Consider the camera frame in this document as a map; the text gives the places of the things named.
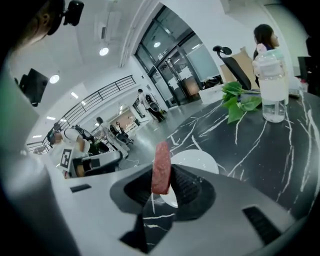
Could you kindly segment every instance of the plant stem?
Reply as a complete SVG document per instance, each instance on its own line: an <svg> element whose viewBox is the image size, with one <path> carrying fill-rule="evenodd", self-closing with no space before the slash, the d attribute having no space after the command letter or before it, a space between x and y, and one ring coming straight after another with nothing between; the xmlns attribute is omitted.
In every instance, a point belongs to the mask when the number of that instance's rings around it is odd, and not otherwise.
<svg viewBox="0 0 320 256"><path fill-rule="evenodd" d="M245 89L242 89L242 92L248 93L248 94L261 94L261 92L259 92L259 91L245 90Z"/></svg>

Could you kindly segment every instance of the doorway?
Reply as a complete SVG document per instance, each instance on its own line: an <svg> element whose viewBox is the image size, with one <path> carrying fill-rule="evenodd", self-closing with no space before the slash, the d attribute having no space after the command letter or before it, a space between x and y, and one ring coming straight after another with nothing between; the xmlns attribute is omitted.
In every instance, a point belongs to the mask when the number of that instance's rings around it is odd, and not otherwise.
<svg viewBox="0 0 320 256"><path fill-rule="evenodd" d="M180 105L200 99L200 87L189 63L177 49L159 65L159 70Z"/></svg>

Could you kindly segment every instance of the glass door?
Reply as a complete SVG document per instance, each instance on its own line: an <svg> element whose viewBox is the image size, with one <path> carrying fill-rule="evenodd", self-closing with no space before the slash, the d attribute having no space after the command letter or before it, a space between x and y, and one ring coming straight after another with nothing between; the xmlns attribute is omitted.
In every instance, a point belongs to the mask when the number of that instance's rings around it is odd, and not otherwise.
<svg viewBox="0 0 320 256"><path fill-rule="evenodd" d="M200 99L200 88L193 76L186 58L178 50L173 51L166 59L167 65L176 77L181 90L189 102Z"/></svg>
<svg viewBox="0 0 320 256"><path fill-rule="evenodd" d="M167 62L167 59L158 67L158 69L163 75L163 78L166 80L166 84L169 87L171 93L179 101L179 104L186 104L188 102L187 95L182 90L177 77L175 76L174 72Z"/></svg>
<svg viewBox="0 0 320 256"><path fill-rule="evenodd" d="M178 104L174 95L169 90L169 88L166 84L166 81L162 78L162 76L159 74L158 71L156 71L151 76L151 80L153 81L153 83L155 84L155 86L157 87L159 92L161 93L162 98L167 103L169 108L174 107Z"/></svg>

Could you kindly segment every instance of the plastic water bottle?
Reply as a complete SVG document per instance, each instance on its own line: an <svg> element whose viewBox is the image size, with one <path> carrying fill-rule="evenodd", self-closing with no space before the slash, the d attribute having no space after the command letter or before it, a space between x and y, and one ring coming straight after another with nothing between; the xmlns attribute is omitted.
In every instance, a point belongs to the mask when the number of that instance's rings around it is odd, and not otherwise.
<svg viewBox="0 0 320 256"><path fill-rule="evenodd" d="M280 61L280 65L283 69L283 76L284 76L284 81L285 81L285 104L288 105L289 103L289 77L288 77L288 71L287 71L287 66L286 66L286 62L285 62L285 56L282 53L282 51L277 48L277 49L272 49L272 50L268 50L266 52L263 53L263 56L274 56L276 57L276 59L278 61Z"/></svg>
<svg viewBox="0 0 320 256"><path fill-rule="evenodd" d="M261 53L252 64L259 79L263 117L272 123L282 122L286 114L288 90L281 61L274 54Z"/></svg>

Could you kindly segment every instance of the glass wall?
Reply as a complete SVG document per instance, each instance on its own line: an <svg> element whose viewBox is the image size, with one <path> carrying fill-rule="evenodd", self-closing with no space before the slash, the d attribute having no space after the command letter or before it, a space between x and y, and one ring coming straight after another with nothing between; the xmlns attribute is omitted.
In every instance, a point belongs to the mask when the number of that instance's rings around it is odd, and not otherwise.
<svg viewBox="0 0 320 256"><path fill-rule="evenodd" d="M161 75L159 74L158 71L156 71L152 76L151 79L153 80L155 86L158 88L160 91L164 101L169 104L170 107L176 106L177 102L173 98L173 95L171 94L166 81L163 80Z"/></svg>
<svg viewBox="0 0 320 256"><path fill-rule="evenodd" d="M152 20L135 55L169 108L198 100L202 82L219 75L198 36L167 7Z"/></svg>
<svg viewBox="0 0 320 256"><path fill-rule="evenodd" d="M175 39L178 39L183 32L189 29L189 26L169 8L161 12L157 17L157 21L159 21Z"/></svg>
<svg viewBox="0 0 320 256"><path fill-rule="evenodd" d="M147 71L149 71L154 66L152 60L150 59L150 57L148 56L148 54L146 53L146 51L142 47L139 48L139 50L136 52L136 54L139 56L139 58L143 62Z"/></svg>
<svg viewBox="0 0 320 256"><path fill-rule="evenodd" d="M207 78L220 75L218 67L208 49L196 34L181 47L184 49L187 58L202 82Z"/></svg>
<svg viewBox="0 0 320 256"><path fill-rule="evenodd" d="M161 59L161 54L173 44L173 39L160 26L154 23L146 33L142 44L155 60Z"/></svg>

